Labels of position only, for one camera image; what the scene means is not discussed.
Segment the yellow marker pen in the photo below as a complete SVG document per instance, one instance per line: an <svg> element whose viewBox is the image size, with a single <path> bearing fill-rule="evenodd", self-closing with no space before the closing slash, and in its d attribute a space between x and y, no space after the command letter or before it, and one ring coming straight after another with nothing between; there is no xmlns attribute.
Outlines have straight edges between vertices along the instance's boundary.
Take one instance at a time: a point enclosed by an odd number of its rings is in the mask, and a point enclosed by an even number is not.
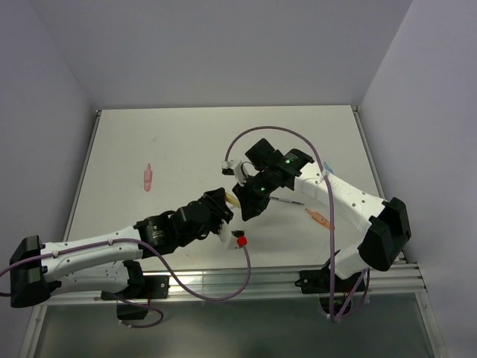
<svg viewBox="0 0 477 358"><path fill-rule="evenodd" d="M241 205L239 203L239 200L232 194L228 193L228 192L225 192L224 194L224 197L225 197L225 201L232 205L233 207L236 207L236 208L240 208Z"/></svg>

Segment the pink highlighter pen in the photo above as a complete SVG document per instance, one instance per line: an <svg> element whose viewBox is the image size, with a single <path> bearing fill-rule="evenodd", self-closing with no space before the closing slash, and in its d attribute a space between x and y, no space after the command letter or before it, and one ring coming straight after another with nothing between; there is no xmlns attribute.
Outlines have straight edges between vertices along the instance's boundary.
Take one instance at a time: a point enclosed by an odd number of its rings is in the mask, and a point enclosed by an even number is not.
<svg viewBox="0 0 477 358"><path fill-rule="evenodd" d="M146 192L149 192L151 190L152 182L153 182L153 171L151 168L151 164L148 163L146 165L146 168L143 174L143 189Z"/></svg>

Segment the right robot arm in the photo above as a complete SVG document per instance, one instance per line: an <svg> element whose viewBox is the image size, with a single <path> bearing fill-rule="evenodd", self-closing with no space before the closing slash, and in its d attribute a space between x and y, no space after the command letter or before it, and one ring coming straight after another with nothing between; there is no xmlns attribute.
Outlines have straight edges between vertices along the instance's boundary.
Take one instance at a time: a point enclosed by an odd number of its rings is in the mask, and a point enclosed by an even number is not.
<svg viewBox="0 0 477 358"><path fill-rule="evenodd" d="M226 160L224 175L237 183L233 193L238 199L243 221L255 218L267 209L271 193L279 188L307 195L346 218L363 240L355 247L341 249L330 261L323 276L326 288L337 291L349 277L367 268L388 271L411 237L406 205L398 198L386 201L357 189L336 175L320 170L308 154L291 149L283 154L266 139L246 152L256 169L249 175L240 160Z"/></svg>

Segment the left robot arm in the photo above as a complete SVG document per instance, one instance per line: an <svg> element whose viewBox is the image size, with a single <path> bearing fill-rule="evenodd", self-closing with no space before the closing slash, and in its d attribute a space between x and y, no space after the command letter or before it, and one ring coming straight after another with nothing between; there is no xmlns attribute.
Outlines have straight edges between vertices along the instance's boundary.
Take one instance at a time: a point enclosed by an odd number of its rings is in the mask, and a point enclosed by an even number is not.
<svg viewBox="0 0 477 358"><path fill-rule="evenodd" d="M10 258L12 308L33 307L70 292L111 292L136 298L144 292L139 261L165 256L210 234L234 236L228 225L239 202L223 188L205 192L177 210L150 216L112 233L74 242L24 238Z"/></svg>

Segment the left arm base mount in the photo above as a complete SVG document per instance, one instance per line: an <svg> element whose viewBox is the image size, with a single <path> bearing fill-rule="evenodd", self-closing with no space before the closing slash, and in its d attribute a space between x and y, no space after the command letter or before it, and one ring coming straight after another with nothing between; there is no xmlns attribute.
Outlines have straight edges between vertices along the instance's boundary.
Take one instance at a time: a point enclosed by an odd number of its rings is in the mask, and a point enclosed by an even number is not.
<svg viewBox="0 0 477 358"><path fill-rule="evenodd" d="M112 294L102 292L102 301L116 301L116 317L121 324L132 328L153 327L162 322L164 313L152 307L153 299L168 297L169 277L166 275L146 276L139 286L129 286L122 292ZM149 312L155 312L158 319L149 324L141 324Z"/></svg>

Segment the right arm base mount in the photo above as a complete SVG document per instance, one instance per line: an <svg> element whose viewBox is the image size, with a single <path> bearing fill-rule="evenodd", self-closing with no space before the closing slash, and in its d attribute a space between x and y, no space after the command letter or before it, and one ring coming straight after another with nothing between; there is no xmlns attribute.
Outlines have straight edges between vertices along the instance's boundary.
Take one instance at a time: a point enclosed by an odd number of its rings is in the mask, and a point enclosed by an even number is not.
<svg viewBox="0 0 477 358"><path fill-rule="evenodd" d="M330 305L329 297L322 297L322 294L330 293L330 274L329 262L327 262L321 269L300 271L299 279L294 282L294 285L300 288L301 293L304 295L319 294L320 307L327 315L330 315L330 307L333 308L335 315L339 314L354 287L356 287L355 292L367 294L370 282L370 269L361 273L355 273L347 279L335 276L335 294L333 305Z"/></svg>

